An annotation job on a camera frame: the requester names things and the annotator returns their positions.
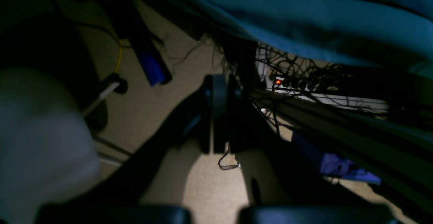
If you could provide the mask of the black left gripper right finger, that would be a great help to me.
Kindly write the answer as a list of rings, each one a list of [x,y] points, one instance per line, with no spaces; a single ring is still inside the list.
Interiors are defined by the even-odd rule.
[[[325,181],[236,85],[213,76],[213,151],[235,155],[250,206],[239,224],[395,224],[390,209]]]

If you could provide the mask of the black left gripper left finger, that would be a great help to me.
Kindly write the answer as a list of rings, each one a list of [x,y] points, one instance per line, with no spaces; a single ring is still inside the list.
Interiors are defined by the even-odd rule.
[[[113,175],[87,193],[46,205],[39,224],[192,224],[182,207],[188,175],[210,151],[214,76],[169,114]]]

